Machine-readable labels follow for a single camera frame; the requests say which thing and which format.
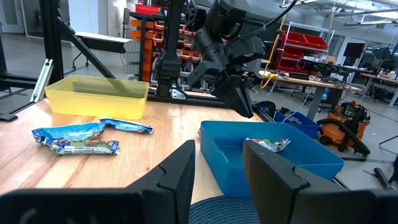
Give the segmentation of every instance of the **candy wrapper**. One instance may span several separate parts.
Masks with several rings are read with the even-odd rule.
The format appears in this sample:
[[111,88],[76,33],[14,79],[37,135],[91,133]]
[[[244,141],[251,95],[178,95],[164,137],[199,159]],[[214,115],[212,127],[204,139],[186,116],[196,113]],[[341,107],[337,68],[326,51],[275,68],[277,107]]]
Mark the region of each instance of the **candy wrapper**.
[[280,140],[280,142],[275,142],[268,139],[251,139],[251,138],[247,138],[246,140],[252,140],[258,143],[260,146],[272,152],[280,152],[284,150],[284,148],[291,142],[289,139],[282,139]]
[[73,124],[32,130],[36,142],[50,146],[58,155],[66,154],[119,154],[119,141],[95,141],[112,126],[121,131],[151,134],[153,129],[144,124],[102,118],[99,123]]

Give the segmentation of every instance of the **red storage bin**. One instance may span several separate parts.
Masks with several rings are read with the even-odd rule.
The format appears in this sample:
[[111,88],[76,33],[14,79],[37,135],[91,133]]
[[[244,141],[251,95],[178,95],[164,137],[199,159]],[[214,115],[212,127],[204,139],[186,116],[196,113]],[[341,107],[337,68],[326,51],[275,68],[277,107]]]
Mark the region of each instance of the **red storage bin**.
[[297,62],[291,60],[281,60],[279,65],[279,58],[275,58],[274,68],[277,70],[282,70],[284,72],[296,72],[308,74],[308,70],[304,68],[298,68]]
[[136,4],[136,13],[154,15],[158,14],[160,11],[160,6],[146,6],[142,4]]
[[316,49],[325,50],[328,48],[328,44],[323,40],[322,37],[317,37],[314,35],[304,35],[305,39],[307,40],[308,44],[307,47],[312,47]]
[[306,40],[303,34],[299,34],[296,32],[287,33],[286,30],[282,34],[282,44],[285,44],[286,35],[287,35],[287,40],[286,40],[287,44],[294,44],[300,46],[307,46],[308,44],[308,41]]
[[288,47],[285,48],[284,52],[279,50],[278,55],[279,55],[279,58],[281,58],[281,57],[294,58],[294,59],[304,58],[304,54],[303,54],[302,50],[292,49],[292,48],[288,48]]

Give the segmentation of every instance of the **workbench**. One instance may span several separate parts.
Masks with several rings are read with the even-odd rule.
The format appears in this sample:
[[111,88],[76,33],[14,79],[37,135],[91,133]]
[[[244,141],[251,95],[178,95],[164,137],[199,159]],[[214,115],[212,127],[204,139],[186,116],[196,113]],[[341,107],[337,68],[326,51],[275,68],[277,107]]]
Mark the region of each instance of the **workbench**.
[[[264,71],[260,71],[259,72],[259,78],[263,78],[265,80],[267,80],[269,72],[265,72]],[[362,89],[360,88],[356,88],[353,86],[349,86],[349,85],[345,85],[344,87],[342,86],[335,86],[334,84],[331,83],[324,83],[321,81],[316,81],[316,80],[301,80],[301,79],[297,79],[297,78],[284,78],[282,76],[278,76],[276,78],[276,80],[278,82],[282,82],[282,83],[286,83],[286,84],[290,84],[290,85],[301,85],[301,86],[312,86],[315,87],[315,94],[313,96],[310,108],[308,109],[308,113],[307,113],[307,117],[310,118],[311,120],[314,119],[317,111],[318,111],[318,107],[320,106],[321,100],[322,100],[322,96],[323,93],[325,92],[326,88],[335,88],[335,89],[339,89],[339,90],[348,90],[348,91],[354,91],[354,92],[362,92]]]
[[[367,93],[369,91],[369,89],[372,87],[373,80],[375,78],[377,80],[382,80],[382,81],[385,81],[385,82],[390,82],[390,83],[398,85],[398,80],[393,80],[391,78],[376,77],[375,75],[370,75],[370,74],[366,74],[366,73],[360,73],[360,75],[362,75],[362,76],[364,76],[366,78],[369,78],[369,80],[368,80],[368,82],[367,82],[367,84],[365,86],[365,89],[363,91],[364,93]],[[386,86],[386,85],[382,85],[382,84],[378,84],[378,83],[375,83],[374,86],[393,92],[394,96],[392,97],[392,99],[391,99],[391,101],[389,103],[389,106],[394,106],[394,103],[397,101],[397,98],[398,98],[398,88],[392,87],[392,86]]]
[[196,142],[196,171],[192,203],[222,195],[200,153],[198,130],[204,120],[260,121],[243,118],[233,110],[147,102],[137,122],[151,125],[152,134],[107,128],[102,140],[120,141],[120,154],[57,156],[41,146],[31,130],[98,121],[89,116],[54,114],[42,100],[0,123],[0,194],[21,188],[125,188],[164,160],[186,140]]

